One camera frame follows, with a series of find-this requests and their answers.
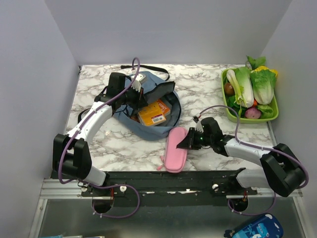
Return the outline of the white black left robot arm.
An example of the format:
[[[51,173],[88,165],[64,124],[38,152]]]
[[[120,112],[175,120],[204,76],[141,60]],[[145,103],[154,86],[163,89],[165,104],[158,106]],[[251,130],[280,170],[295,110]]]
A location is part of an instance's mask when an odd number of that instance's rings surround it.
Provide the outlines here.
[[[58,134],[53,140],[53,170],[58,173],[61,184],[67,175],[93,186],[99,196],[109,192],[110,184],[106,172],[95,168],[89,144],[101,126],[110,119],[121,106],[140,108],[147,102],[142,83],[146,76],[138,73],[132,78],[123,73],[111,73],[108,85],[95,97],[87,114],[66,135]]]

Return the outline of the orange storey treehouse book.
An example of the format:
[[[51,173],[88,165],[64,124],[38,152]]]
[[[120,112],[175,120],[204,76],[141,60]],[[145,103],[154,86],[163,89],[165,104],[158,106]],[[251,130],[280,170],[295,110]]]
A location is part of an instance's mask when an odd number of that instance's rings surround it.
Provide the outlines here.
[[[132,115],[130,118],[131,118],[132,120],[136,121],[137,123],[140,122],[137,115]]]

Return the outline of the orange notebook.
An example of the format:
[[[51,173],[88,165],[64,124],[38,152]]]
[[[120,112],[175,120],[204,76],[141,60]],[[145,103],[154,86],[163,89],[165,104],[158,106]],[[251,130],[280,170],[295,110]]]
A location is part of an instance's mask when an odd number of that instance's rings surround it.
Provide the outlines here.
[[[167,122],[172,106],[166,100],[158,99],[142,108],[138,113],[139,122],[144,126],[156,126]]]

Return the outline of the blue student backpack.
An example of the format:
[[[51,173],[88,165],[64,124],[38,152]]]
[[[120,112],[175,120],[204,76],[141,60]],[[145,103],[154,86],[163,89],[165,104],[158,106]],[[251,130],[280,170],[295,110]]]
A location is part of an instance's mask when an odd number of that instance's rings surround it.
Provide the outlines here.
[[[144,96],[149,104],[158,99],[166,100],[172,106],[167,122],[156,126],[144,126],[130,117],[137,114],[142,108],[131,108],[126,104],[125,92],[131,88],[131,76],[124,73],[113,72],[109,76],[108,86],[95,97],[94,103],[87,113],[91,117],[84,117],[78,123],[81,132],[76,139],[84,139],[91,142],[101,126],[111,117],[115,117],[120,123],[127,127],[138,137],[147,141],[157,141],[168,136],[170,130],[175,128],[180,120],[181,105],[175,92],[175,82],[168,78],[163,80],[151,73],[158,70],[156,67],[147,67],[143,73],[147,80],[142,84]]]

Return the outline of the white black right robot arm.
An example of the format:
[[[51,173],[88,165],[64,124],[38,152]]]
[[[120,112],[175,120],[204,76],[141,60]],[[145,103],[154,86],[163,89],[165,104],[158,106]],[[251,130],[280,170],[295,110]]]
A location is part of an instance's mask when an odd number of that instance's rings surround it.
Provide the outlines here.
[[[208,117],[195,119],[196,126],[189,129],[177,148],[199,150],[209,146],[214,152],[226,157],[240,158],[261,167],[259,170],[241,169],[228,181],[228,189],[239,194],[245,188],[270,188],[282,197],[299,189],[306,180],[304,169],[285,144],[264,148],[256,144],[237,141],[232,135],[223,134],[218,122]]]

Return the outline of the pink pencil case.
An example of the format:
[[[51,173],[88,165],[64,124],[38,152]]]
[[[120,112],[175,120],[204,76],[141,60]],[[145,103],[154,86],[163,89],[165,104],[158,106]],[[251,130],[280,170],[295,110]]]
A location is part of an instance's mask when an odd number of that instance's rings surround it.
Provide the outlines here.
[[[158,171],[165,168],[169,173],[179,173],[183,170],[187,159],[187,150],[177,148],[177,145],[186,137],[187,133],[183,127],[175,127],[169,132],[165,154],[160,157],[162,165],[157,167]]]

